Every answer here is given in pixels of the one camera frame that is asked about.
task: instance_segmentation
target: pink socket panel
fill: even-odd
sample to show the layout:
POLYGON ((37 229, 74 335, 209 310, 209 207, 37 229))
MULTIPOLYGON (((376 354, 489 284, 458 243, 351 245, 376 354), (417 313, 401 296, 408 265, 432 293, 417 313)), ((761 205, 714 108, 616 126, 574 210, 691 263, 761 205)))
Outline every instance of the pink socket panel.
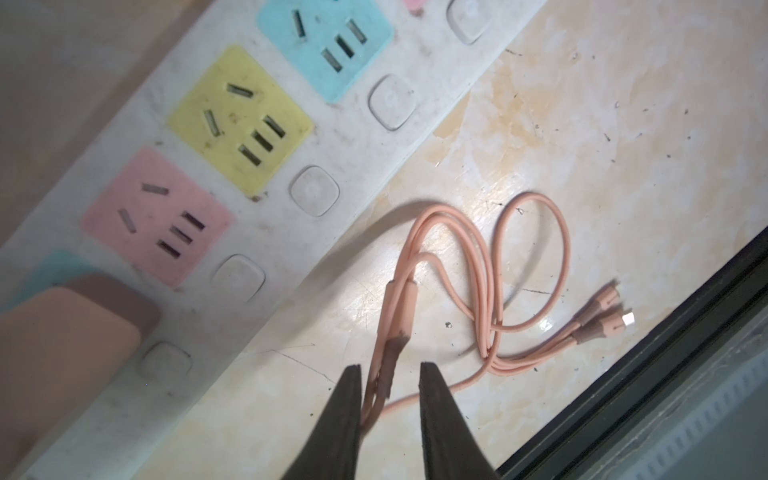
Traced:
POLYGON ((176 287, 232 222, 229 210, 145 147, 88 209, 82 228, 176 287))
POLYGON ((406 4, 406 8, 411 12, 417 12, 428 1, 429 0, 402 0, 402 2, 406 4))

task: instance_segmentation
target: blue socket panel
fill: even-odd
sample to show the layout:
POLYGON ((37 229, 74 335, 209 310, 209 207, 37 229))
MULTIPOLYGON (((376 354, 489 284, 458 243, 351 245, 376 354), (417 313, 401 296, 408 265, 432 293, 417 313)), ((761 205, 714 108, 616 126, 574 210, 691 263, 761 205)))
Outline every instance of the blue socket panel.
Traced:
POLYGON ((392 40, 373 0, 270 0, 259 29, 334 104, 392 40))
POLYGON ((17 291, 8 305, 0 307, 0 313, 26 302, 38 293, 53 286, 64 285, 70 280, 99 270, 67 250, 56 250, 43 259, 17 291))

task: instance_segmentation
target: scratch on floor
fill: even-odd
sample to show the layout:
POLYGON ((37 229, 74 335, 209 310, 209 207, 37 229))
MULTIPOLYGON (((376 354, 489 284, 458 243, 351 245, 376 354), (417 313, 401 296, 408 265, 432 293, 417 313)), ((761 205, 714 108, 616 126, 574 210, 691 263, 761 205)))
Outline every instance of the scratch on floor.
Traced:
POLYGON ((307 365, 306 363, 301 363, 299 360, 296 360, 296 359, 294 359, 292 356, 286 355, 285 353, 283 353, 283 352, 280 352, 280 351, 278 351, 278 350, 272 350, 272 351, 273 351, 273 352, 275 352, 275 353, 279 353, 280 355, 282 355, 282 356, 286 357, 287 359, 291 359, 291 360, 293 360, 294 362, 298 363, 299 365, 303 365, 303 366, 305 366, 306 368, 308 368, 308 369, 312 370, 313 372, 317 373, 318 375, 322 375, 322 376, 326 377, 326 380, 328 380, 329 382, 331 382, 333 385, 335 385, 335 384, 336 384, 336 382, 334 382, 333 380, 331 380, 331 379, 328 377, 328 375, 326 375, 326 374, 325 374, 325 373, 323 373, 323 372, 318 372, 317 370, 315 370, 315 369, 314 369, 314 368, 312 368, 311 366, 307 365))
POLYGON ((552 292, 544 292, 542 290, 531 290, 529 288, 521 288, 520 290, 522 290, 524 292, 540 293, 541 295, 551 295, 552 294, 552 292))
POLYGON ((362 288, 366 289, 366 292, 370 293, 371 296, 374 296, 373 292, 371 291, 371 289, 368 288, 367 286, 365 286, 360 280, 358 280, 356 276, 352 275, 351 273, 349 274, 349 276, 351 276, 353 278, 353 280, 355 280, 357 283, 359 283, 362 288))
POLYGON ((347 347, 349 347, 349 342, 351 342, 351 341, 352 341, 352 333, 350 332, 349 333, 349 338, 346 340, 346 345, 344 346, 344 353, 341 354, 341 359, 342 360, 344 360, 344 358, 346 357, 346 349, 347 349, 347 347))
MULTIPOLYGON (((316 345, 314 343, 310 343, 310 344, 307 344, 307 345, 284 346, 282 349, 277 349, 277 350, 300 349, 300 348, 303 348, 305 346, 316 346, 316 345)), ((252 356, 261 355, 262 353, 276 352, 277 350, 275 350, 275 349, 261 350, 260 352, 253 352, 253 353, 249 353, 247 355, 238 356, 235 360, 232 361, 232 363, 239 362, 240 360, 249 359, 252 356)))

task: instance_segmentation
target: usb connector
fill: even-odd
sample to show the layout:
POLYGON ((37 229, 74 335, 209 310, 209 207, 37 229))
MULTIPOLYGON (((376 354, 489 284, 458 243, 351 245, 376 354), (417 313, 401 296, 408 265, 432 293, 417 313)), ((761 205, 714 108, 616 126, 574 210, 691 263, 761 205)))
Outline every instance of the usb connector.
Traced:
POLYGON ((621 303, 621 295, 616 290, 617 283, 610 282, 603 286, 590 300, 589 303, 574 316, 572 322, 579 326, 586 326, 593 318, 602 313, 614 309, 621 303))
POLYGON ((582 344, 593 339, 606 339, 616 336, 625 331, 627 327, 633 323, 634 314, 631 310, 628 310, 627 312, 619 310, 592 320, 571 335, 579 344, 582 344))

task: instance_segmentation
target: socket hole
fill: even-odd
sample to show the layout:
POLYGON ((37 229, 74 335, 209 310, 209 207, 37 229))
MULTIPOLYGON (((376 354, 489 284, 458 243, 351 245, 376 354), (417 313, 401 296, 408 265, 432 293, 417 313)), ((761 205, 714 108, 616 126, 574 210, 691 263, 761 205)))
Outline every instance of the socket hole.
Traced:
POLYGON ((240 153, 243 154, 245 158, 250 160, 250 163, 256 165, 257 167, 261 165, 261 160, 259 160, 259 158, 256 155, 254 155, 252 151, 248 150, 248 147, 246 147, 245 145, 240 145, 240 148, 238 148, 237 150, 239 150, 240 153))
POLYGON ((336 36, 336 43, 339 44, 342 50, 344 50, 344 53, 346 53, 347 57, 352 58, 355 56, 355 51, 349 47, 343 38, 341 38, 341 35, 336 36))
POLYGON ((252 98, 253 92, 247 88, 238 87, 237 85, 227 84, 227 91, 231 94, 239 95, 245 98, 252 98))
POLYGON ((346 23, 346 27, 352 32, 352 35, 355 35, 355 38, 357 38, 357 41, 359 41, 361 44, 368 41, 366 34, 362 33, 362 30, 360 30, 354 20, 349 20, 346 23))
POLYGON ((165 243, 163 240, 158 240, 157 246, 165 250, 165 252, 168 255, 171 255, 174 258, 174 260, 176 260, 178 257, 181 257, 181 253, 179 253, 179 250, 176 250, 171 245, 168 245, 167 243, 165 243))
POLYGON ((210 110, 206 110, 203 112, 203 115, 205 115, 205 121, 208 122, 208 128, 210 129, 210 134, 214 137, 218 137, 221 135, 221 131, 219 130, 219 126, 216 125, 216 119, 214 118, 214 113, 210 110))
POLYGON ((262 137, 261 134, 259 134, 259 132, 254 130, 253 133, 252 133, 252 136, 253 136, 253 138, 256 139, 257 142, 259 142, 259 145, 264 147, 264 150, 266 150, 268 152, 272 151, 272 148, 273 148, 272 144, 269 141, 267 141, 266 138, 262 137))
POLYGON ((281 128, 281 126, 278 125, 278 123, 272 119, 269 115, 264 117, 264 123, 269 125, 273 132, 277 134, 278 137, 283 138, 286 136, 286 131, 281 128))
POLYGON ((178 228, 176 228, 175 225, 171 225, 170 226, 170 232, 173 235, 176 235, 176 237, 178 237, 179 240, 181 240, 182 242, 186 243, 187 245, 192 243, 192 238, 189 235, 187 235, 186 233, 184 233, 181 230, 179 230, 178 228))
POLYGON ((153 184, 141 184, 141 190, 150 194, 168 195, 170 191, 166 187, 158 187, 153 184))
POLYGON ((304 23, 301 21, 301 14, 298 10, 293 11, 293 24, 296 26, 296 33, 302 40, 306 38, 306 31, 304 31, 304 23))
POLYGON ((128 214, 128 210, 121 208, 118 210, 118 215, 120 215, 120 220, 123 220, 123 225, 125 225, 125 228, 127 228, 131 233, 136 233, 136 224, 134 223, 133 219, 131 219, 131 215, 128 214))
POLYGON ((198 230, 202 230, 203 228, 205 228, 205 225, 203 224, 203 222, 193 217, 192 214, 190 214, 189 212, 184 212, 183 214, 181 214, 181 217, 184 218, 187 222, 192 223, 195 226, 195 228, 197 228, 198 230))
POLYGON ((334 57, 333 54, 328 51, 328 48, 323 50, 323 57, 326 59, 328 64, 333 67, 333 70, 341 71, 341 64, 338 60, 336 60, 336 57, 334 57))

